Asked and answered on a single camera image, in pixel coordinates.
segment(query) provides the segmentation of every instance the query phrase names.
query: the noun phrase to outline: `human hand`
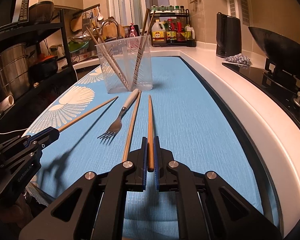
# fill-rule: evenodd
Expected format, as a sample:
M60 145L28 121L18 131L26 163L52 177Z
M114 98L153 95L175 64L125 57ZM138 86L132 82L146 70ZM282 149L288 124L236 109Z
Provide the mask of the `human hand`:
M0 206L0 220L3 223L16 223L18 227L23 228L32 219L31 209L23 195L20 195L11 207Z

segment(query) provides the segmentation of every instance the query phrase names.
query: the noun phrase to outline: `blue tablecloth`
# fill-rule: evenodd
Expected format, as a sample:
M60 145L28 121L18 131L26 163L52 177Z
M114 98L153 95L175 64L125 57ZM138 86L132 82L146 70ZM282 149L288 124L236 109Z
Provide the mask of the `blue tablecloth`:
M148 95L153 102L155 133L162 148L192 171L216 171L234 189L262 212L253 171L226 118L190 69L177 57L153 57L153 89L142 92L131 149L147 136ZM122 129L110 145L97 136L116 119L129 93L118 94L104 106L60 134L43 150L38 183L58 197L87 171L110 171L121 162L132 108L122 119ZM60 127L96 105L114 97L108 94L100 67L60 96L31 125L27 134L48 126ZM143 193L127 195L123 236L134 239L178 239L177 212L173 193L158 193L154 174L147 174Z

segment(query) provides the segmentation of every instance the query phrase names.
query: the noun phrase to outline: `vent grille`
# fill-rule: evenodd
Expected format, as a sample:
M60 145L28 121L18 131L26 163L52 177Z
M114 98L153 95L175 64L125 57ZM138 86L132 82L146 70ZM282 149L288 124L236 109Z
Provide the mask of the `vent grille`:
M236 17L234 0L229 0L229 5L230 5L230 15Z
M241 10L242 10L242 23L244 25L250 26L248 0L240 0L240 1L241 1Z

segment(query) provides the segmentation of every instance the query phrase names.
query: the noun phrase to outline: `paper roll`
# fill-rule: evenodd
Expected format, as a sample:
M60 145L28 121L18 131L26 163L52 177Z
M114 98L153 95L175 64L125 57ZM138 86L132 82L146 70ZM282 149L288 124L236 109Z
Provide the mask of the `paper roll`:
M7 96L2 102L0 102L0 113L6 111L14 104L13 96Z

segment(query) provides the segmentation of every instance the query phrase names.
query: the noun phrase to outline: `chrome faucet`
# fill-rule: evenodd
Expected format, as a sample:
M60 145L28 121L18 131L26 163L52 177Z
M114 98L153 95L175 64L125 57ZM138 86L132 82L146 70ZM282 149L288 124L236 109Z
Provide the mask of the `chrome faucet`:
M119 24L117 23L116 20L111 19L111 18L106 19L106 20L101 24L101 26L100 26L100 35L102 35L102 33L103 33L103 27L104 27L104 26L106 25L106 23L108 23L108 22L113 22L113 23L115 24L115 26L117 27L117 39L120 39L120 38L121 38L121 35L120 35Z

